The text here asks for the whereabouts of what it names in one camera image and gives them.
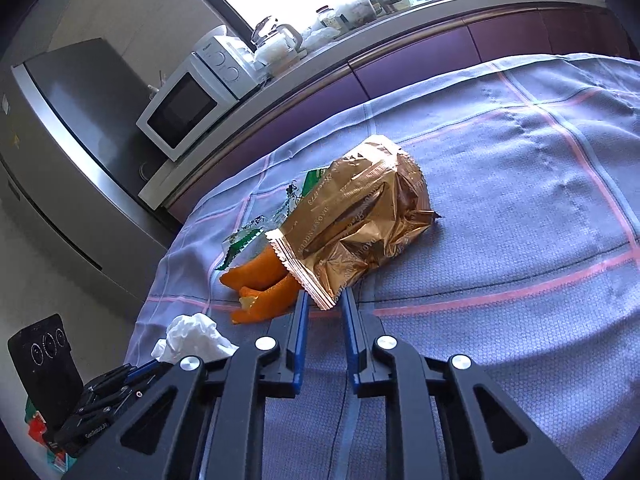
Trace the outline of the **small orange peel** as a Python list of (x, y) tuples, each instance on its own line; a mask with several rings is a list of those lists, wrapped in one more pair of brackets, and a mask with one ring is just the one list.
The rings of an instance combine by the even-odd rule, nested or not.
[(302, 286), (291, 274), (263, 292), (243, 286), (240, 289), (241, 307), (231, 313), (231, 321), (234, 324), (259, 323), (284, 315), (294, 306), (301, 290)]

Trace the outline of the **large orange peel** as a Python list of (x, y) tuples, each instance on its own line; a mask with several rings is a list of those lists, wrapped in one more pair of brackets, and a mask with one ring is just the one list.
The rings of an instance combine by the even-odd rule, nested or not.
[(274, 249), (267, 245), (265, 249), (250, 261), (230, 269), (221, 275), (219, 281), (224, 286), (239, 292), (243, 287), (266, 290), (288, 275)]

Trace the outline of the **white tissue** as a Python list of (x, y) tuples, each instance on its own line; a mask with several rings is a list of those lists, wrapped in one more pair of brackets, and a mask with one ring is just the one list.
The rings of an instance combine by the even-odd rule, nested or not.
[(203, 362), (231, 358), (239, 347), (222, 336), (217, 324), (203, 313), (178, 315), (168, 325), (166, 336), (160, 338), (151, 356), (158, 362), (178, 364), (189, 356)]

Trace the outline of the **gold foil snack bag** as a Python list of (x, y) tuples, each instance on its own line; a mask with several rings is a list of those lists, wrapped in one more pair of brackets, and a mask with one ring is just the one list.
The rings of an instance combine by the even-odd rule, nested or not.
[(321, 310), (399, 256), (439, 218), (418, 164), (386, 136), (332, 162), (267, 240)]

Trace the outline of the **green white candy wrapper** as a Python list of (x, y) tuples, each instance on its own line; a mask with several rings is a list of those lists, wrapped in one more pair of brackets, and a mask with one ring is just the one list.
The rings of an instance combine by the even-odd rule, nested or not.
[(258, 214), (247, 222), (241, 224), (222, 243), (224, 258), (220, 260), (216, 271), (224, 271), (230, 268), (233, 260), (252, 244), (254, 240), (275, 229), (288, 218), (300, 200), (321, 180), (328, 171), (328, 167), (314, 168), (306, 172), (303, 180), (294, 180), (282, 188), (284, 196), (277, 206), (268, 212)]

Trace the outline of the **grey kitchen countertop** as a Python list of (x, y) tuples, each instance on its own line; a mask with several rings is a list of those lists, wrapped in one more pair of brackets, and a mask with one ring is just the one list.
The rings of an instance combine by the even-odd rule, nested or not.
[(274, 108), (286, 110), (387, 50), (484, 18), (573, 4), (601, 9), (608, 6), (604, 0), (439, 0), (379, 18), (307, 55), (283, 75), (270, 80), (203, 134), (178, 162), (164, 162), (139, 197), (152, 209), (172, 204), (183, 186), (197, 179), (220, 155), (242, 143)]

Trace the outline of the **purple kitchen cabinets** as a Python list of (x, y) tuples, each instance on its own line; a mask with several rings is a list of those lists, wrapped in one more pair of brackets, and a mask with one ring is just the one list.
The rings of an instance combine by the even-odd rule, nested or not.
[(166, 209), (183, 222), (206, 193), (257, 159), (343, 110), (409, 84), (510, 55), (578, 52), (639, 56), (612, 11), (580, 4), (490, 10), (390, 40), (248, 118)]

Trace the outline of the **plaid blue tablecloth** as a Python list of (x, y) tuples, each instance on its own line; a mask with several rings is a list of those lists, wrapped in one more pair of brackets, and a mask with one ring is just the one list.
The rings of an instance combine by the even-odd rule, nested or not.
[(239, 162), (189, 207), (127, 361), (148, 362), (180, 314), (209, 315), (236, 344), (257, 337), (230, 320), (224, 240), (375, 134), (418, 163), (438, 219), (355, 285), (358, 306), (424, 356), (469, 356), (585, 478), (605, 477), (639, 427), (639, 64), (628, 58), (500, 58)]

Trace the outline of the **grey refrigerator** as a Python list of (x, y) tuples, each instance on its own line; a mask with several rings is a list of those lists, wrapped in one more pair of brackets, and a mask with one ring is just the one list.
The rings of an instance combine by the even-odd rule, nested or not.
[(180, 224), (139, 196), (165, 155), (136, 125), (150, 92), (104, 39), (1, 76), (1, 198), (78, 286), (135, 318)]

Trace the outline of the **white microwave oven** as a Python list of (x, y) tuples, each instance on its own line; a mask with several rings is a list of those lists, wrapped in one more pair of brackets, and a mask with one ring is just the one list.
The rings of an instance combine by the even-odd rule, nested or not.
[(155, 93), (137, 126), (175, 162), (258, 86), (246, 44), (208, 32)]

